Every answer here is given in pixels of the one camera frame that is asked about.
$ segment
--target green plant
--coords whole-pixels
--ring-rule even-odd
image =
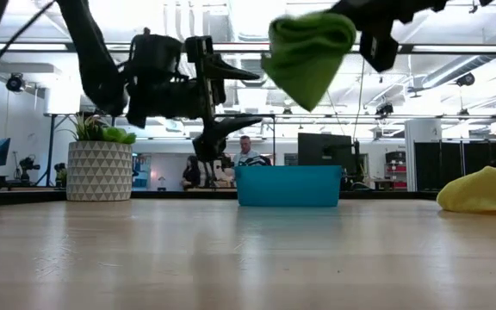
[[[84,117],[76,115],[76,120],[71,120],[76,132],[70,131],[76,141],[106,141],[132,145],[137,136],[127,133],[123,128],[110,126],[103,118],[97,115]]]
[[[55,181],[57,181],[57,186],[59,186],[59,183],[60,183],[61,188],[66,187],[67,175],[68,175],[68,172],[66,172],[66,169],[63,169],[63,170],[57,172],[57,176],[55,177]]]

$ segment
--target blue plastic tub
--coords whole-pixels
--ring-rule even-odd
[[[341,176],[340,166],[235,167],[243,207],[336,207]]]

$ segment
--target wooden table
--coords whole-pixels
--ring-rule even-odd
[[[65,191],[64,189],[56,189],[56,188],[52,188],[52,187],[37,187],[37,186],[32,186],[32,187],[26,187],[26,186],[17,186],[17,187],[11,187],[11,188],[1,188],[0,189],[0,192],[4,192],[4,191],[27,191],[27,192],[30,192],[30,191],[55,191],[55,190],[61,190],[61,191]]]
[[[215,188],[215,189],[187,189],[187,191],[195,191],[195,192],[236,192],[237,189],[233,188]]]
[[[0,207],[0,309],[496,309],[496,217],[431,201]]]
[[[370,182],[375,183],[375,190],[406,190],[406,188],[395,188],[395,183],[399,182],[399,180],[371,179]]]

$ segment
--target green cloth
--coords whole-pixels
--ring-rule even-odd
[[[270,57],[262,68],[298,105],[311,112],[330,86],[357,31],[353,22],[333,13],[281,17],[269,27]]]

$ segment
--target yellow cloth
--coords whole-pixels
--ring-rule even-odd
[[[485,167],[450,182],[439,192],[437,203],[453,212],[496,211],[496,168]]]

